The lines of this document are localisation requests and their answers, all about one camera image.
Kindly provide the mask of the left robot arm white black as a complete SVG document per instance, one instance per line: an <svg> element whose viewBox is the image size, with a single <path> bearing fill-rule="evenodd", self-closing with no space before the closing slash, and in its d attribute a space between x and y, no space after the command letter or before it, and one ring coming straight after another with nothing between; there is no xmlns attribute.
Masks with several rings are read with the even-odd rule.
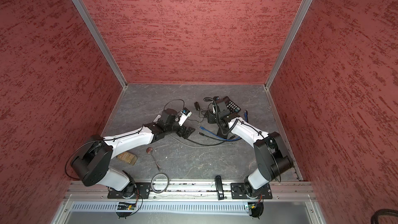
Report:
<svg viewBox="0 0 398 224"><path fill-rule="evenodd" d="M110 168L111 160L172 133L187 139L195 131L184 125L191 115L192 112L187 108L180 112L167 108L153 122L143 124L137 130L106 137L94 135L73 153L70 167L85 186L103 185L113 189L120 197L130 199L137 195L135 180L125 171Z"/></svg>

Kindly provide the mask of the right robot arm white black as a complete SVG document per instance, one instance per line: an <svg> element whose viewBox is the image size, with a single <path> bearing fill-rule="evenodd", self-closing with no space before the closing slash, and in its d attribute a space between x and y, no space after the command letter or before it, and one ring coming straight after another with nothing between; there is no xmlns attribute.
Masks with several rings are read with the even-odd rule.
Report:
<svg viewBox="0 0 398 224"><path fill-rule="evenodd" d="M257 168L244 180L244 193L257 197L262 188L273 180L281 181L282 174L293 167L293 159L282 136L277 132L264 132L239 115L240 108L227 96L205 97L212 105L208 122L218 126L217 136L226 139L234 134L247 142L255 152Z"/></svg>

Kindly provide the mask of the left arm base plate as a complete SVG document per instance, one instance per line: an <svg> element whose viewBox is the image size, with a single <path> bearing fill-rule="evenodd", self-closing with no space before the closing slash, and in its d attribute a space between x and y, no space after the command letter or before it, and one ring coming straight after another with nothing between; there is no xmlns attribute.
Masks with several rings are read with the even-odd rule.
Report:
<svg viewBox="0 0 398 224"><path fill-rule="evenodd" d="M116 191L113 188L109 188L107 198L133 200L138 197L142 197L143 199L148 199L150 191L150 183L135 183L134 186L129 184L122 191Z"/></svg>

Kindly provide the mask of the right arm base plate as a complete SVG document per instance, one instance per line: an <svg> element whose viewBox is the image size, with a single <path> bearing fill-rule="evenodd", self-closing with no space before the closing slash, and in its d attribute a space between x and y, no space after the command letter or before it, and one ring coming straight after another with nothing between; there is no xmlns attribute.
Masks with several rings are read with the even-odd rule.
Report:
<svg viewBox="0 0 398 224"><path fill-rule="evenodd" d="M252 200L270 200L273 198L269 184L265 184L259 189L253 189L249 183L231 183L232 199L252 199Z"/></svg>

